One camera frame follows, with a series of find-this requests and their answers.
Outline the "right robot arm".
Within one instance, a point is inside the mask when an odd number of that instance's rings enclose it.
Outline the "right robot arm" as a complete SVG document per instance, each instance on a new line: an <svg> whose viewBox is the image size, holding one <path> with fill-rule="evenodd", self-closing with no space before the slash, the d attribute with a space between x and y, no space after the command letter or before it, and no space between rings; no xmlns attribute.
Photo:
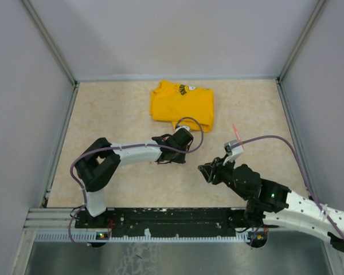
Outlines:
<svg viewBox="0 0 344 275"><path fill-rule="evenodd" d="M246 164L236 167L234 162L215 158L198 170L208 183L223 183L246 201L244 218L248 225L285 227L317 237L344 253L344 211L263 179Z"/></svg>

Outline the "orange pink highlighter pen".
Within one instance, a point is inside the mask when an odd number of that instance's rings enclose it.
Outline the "orange pink highlighter pen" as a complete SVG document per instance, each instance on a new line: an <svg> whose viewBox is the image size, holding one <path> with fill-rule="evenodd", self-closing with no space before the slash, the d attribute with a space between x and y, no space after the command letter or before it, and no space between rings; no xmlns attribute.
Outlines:
<svg viewBox="0 0 344 275"><path fill-rule="evenodd" d="M233 127L234 133L235 133L235 135L236 135L237 141L240 143L240 145L242 146L242 148L244 148L243 142L242 142L242 140L241 140L241 137L240 137L240 135L239 135L239 132L238 132L238 129L237 129L236 125L235 125L235 124L232 124L232 127Z"/></svg>

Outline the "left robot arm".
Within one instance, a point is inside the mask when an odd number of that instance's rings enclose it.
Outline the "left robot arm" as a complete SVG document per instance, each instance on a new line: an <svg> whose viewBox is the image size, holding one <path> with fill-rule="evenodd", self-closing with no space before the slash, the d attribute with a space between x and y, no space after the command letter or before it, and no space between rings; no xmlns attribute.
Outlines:
<svg viewBox="0 0 344 275"><path fill-rule="evenodd" d="M95 227L107 223L104 188L117 168L140 162L184 164L193 139L188 126L141 144L112 144L104 137L97 139L71 166L81 180L88 222Z"/></svg>

